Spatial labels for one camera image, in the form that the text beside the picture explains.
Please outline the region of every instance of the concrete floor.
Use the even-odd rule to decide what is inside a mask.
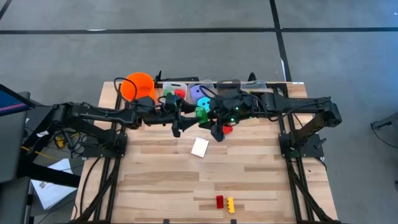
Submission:
[[[276,4],[282,27],[398,26],[395,0],[276,0]],[[273,25],[267,0],[13,0],[0,30]],[[328,139],[326,164],[340,220],[396,223],[398,149],[376,139],[369,123],[398,110],[398,33],[283,36],[293,81],[305,82],[311,97],[330,95],[343,117],[337,128],[321,131]],[[1,83],[30,91],[45,104],[97,103],[104,81],[138,71],[212,80],[245,80],[255,72],[265,81],[284,80],[273,32],[0,35],[0,68]],[[391,133],[389,128],[379,132],[398,146]],[[67,222],[72,208],[73,204],[54,212],[42,223]]]

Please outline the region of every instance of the monitor screen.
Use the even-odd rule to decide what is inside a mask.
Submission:
[[[17,113],[34,107],[32,103],[5,86],[0,86],[0,116]]]

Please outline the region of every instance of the white paper sheet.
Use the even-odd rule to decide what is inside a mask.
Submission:
[[[72,170],[70,169],[70,163],[68,159],[62,159],[61,161],[49,166],[49,168],[55,170],[64,170],[64,172],[72,174]],[[56,203],[65,198],[68,194],[76,190],[76,188],[74,187],[66,187],[39,180],[31,180],[31,181],[44,209],[51,208]]]
[[[207,145],[209,145],[209,141],[207,141],[206,139],[197,138],[197,140],[193,144],[191,153],[203,158],[206,153]]]

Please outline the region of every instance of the black floor line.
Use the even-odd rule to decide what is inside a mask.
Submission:
[[[189,34],[274,32],[271,27],[214,27],[165,29],[94,29],[94,30],[0,30],[0,34]]]
[[[3,17],[4,13],[6,13],[8,7],[10,6],[12,0],[7,0],[6,3],[4,3],[4,5],[2,6],[1,10],[0,10],[0,20]]]
[[[279,55],[280,59],[283,62],[282,67],[284,69],[285,81],[291,82],[292,76],[290,74],[289,62],[287,61],[284,38],[282,36],[282,31],[279,24],[279,17],[278,17],[278,11],[276,9],[275,0],[269,0],[269,4],[271,5],[272,18],[275,24],[275,34],[276,34],[276,39],[278,41]]]
[[[398,32],[398,27],[281,28],[282,32]]]

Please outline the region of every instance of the wooden tabletop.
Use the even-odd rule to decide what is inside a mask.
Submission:
[[[287,86],[290,97],[307,97],[302,83]],[[114,108],[115,101],[113,83],[105,82],[99,106]],[[312,118],[298,117],[302,123]],[[103,129],[111,126],[95,124]],[[171,223],[229,223],[231,219],[238,223],[295,223],[286,164],[277,140],[278,123],[267,119],[242,121],[222,142],[216,142],[209,130],[198,126],[186,130],[180,138],[173,137],[171,125],[142,125],[126,133],[128,146],[121,160],[112,223],[162,223],[165,218]],[[190,154],[196,137],[210,142],[204,158]],[[94,161],[91,158],[85,162],[76,197],[78,207],[84,179]],[[97,163],[88,179],[84,208],[97,194],[103,161]],[[337,219],[324,166],[312,158],[303,162],[310,193],[326,214]],[[216,208],[216,195],[224,195],[224,209]],[[227,197],[234,198],[235,213],[228,213]]]

